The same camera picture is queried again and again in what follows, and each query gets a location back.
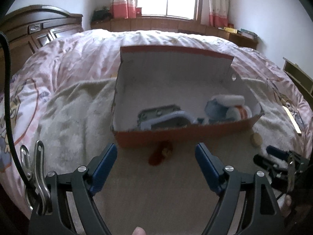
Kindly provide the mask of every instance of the headboard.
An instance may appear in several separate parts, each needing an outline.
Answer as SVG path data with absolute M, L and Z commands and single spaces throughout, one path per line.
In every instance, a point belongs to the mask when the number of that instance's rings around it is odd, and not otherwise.
M 7 14 L 0 22 L 0 31 L 10 43 L 11 76 L 43 45 L 84 31 L 81 22 L 81 14 L 49 5 L 30 5 Z M 0 91 L 3 87 L 4 53 L 0 47 Z

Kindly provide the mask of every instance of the cartoon print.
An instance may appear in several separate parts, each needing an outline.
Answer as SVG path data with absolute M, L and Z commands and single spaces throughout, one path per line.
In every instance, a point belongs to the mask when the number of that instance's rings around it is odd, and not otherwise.
M 18 94 L 23 90 L 26 82 L 20 85 L 16 90 L 15 94 L 10 98 L 10 115 L 11 115 L 11 126 L 12 131 L 16 126 L 16 119 L 18 110 L 21 105 L 21 100 Z M 0 172 L 3 172 L 12 163 L 10 148 L 7 140 L 7 130 L 5 129 L 4 114 L 0 118 Z

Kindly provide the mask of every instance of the bedspread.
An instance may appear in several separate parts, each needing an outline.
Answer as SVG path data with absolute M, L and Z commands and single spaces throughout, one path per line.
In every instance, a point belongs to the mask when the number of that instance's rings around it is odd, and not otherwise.
M 240 48 L 213 36 L 160 31 L 112 33 L 101 29 L 48 43 L 31 56 L 13 77 L 10 101 L 16 148 L 19 149 L 22 144 L 30 148 L 39 120 L 55 94 L 81 80 L 101 80 L 116 75 L 120 64 L 120 46 L 127 45 L 177 45 L 234 56 L 232 67 L 241 77 L 267 82 L 277 101 L 283 98 L 301 115 L 304 134 L 294 150 L 307 158 L 310 156 L 313 112 L 291 79 L 258 51 Z M 1 97 L 0 101 L 0 182 L 18 207 L 29 213 L 24 204 L 19 204 L 23 186 L 7 145 L 4 101 Z

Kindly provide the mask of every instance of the open box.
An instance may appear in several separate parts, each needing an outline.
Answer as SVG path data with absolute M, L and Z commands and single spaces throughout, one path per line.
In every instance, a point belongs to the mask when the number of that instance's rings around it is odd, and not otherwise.
M 160 141 L 202 141 L 250 129 L 263 109 L 231 68 L 233 57 L 209 50 L 176 46 L 121 47 L 121 65 L 112 105 L 112 132 L 121 147 Z M 196 118 L 217 94 L 243 95 L 252 117 L 236 122 L 191 124 L 179 128 L 139 130 L 138 114 L 145 109 L 175 104 Z

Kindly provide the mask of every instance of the human hand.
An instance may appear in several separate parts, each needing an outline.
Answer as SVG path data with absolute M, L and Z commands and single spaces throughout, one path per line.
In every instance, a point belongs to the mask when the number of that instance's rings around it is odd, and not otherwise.
M 143 228 L 137 227 L 133 231 L 132 235 L 146 235 L 146 232 L 145 232 L 145 230 Z

